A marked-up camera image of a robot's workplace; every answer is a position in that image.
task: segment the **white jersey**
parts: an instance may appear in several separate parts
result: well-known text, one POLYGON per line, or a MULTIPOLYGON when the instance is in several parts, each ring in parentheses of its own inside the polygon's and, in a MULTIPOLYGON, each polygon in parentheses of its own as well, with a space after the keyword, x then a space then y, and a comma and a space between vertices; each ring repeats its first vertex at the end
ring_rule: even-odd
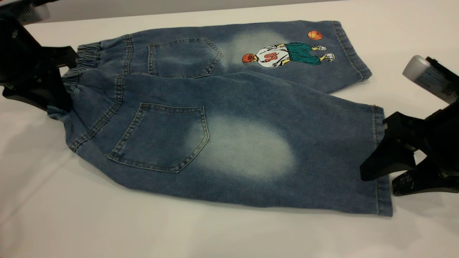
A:
POLYGON ((263 67, 278 67, 282 65, 283 61, 290 59, 287 48, 285 46, 277 47, 276 45, 260 49, 256 56, 258 63, 263 67))

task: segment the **cartoon figure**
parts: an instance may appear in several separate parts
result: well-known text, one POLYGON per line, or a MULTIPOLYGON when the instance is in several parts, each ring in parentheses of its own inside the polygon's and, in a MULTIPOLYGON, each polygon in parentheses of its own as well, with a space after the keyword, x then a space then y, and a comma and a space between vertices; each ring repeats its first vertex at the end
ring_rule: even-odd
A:
POLYGON ((333 62, 335 60, 333 53, 326 53, 321 57, 310 54, 311 51, 325 50, 327 50, 325 46, 315 45, 311 47, 301 42, 270 45, 260 49, 256 55, 245 54, 242 57, 242 62, 258 62, 263 67, 279 67, 290 61, 306 63, 308 65, 319 65, 323 60, 333 62))

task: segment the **sneaker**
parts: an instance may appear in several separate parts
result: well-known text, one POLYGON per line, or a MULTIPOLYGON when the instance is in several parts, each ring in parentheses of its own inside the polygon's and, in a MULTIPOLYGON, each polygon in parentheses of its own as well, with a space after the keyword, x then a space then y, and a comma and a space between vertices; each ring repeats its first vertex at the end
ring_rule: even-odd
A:
POLYGON ((316 51, 325 51, 325 50, 327 50, 327 47, 326 46, 322 46, 322 45, 315 45, 315 46, 313 46, 313 48, 318 48, 316 51))
POLYGON ((329 62, 333 62, 335 60, 335 55, 333 53, 326 53, 325 54, 325 60, 329 62))

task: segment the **denim fabric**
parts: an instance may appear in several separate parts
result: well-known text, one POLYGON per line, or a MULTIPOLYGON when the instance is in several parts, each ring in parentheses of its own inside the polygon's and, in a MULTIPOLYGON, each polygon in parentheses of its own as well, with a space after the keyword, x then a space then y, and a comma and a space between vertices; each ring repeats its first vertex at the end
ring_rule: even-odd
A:
POLYGON ((339 22, 156 29, 78 55, 63 78, 73 109, 49 107, 49 116, 64 123, 72 151, 119 184, 392 215, 388 177, 363 182, 359 173, 383 137, 383 110, 326 94, 371 75, 339 22), (312 30, 323 38, 310 39, 312 30), (290 60, 282 48, 291 42, 312 46, 321 64, 290 60), (261 58, 273 65, 262 66, 252 53, 267 46, 261 58))

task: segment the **red hair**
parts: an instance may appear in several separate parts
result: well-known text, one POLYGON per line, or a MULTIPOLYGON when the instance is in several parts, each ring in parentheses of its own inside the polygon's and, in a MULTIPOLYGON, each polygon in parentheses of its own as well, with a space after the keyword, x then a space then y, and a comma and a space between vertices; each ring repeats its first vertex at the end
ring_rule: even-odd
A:
POLYGON ((255 55, 254 54, 245 54, 242 57, 242 62, 243 63, 250 63, 250 62, 253 62, 253 60, 255 60, 255 55))

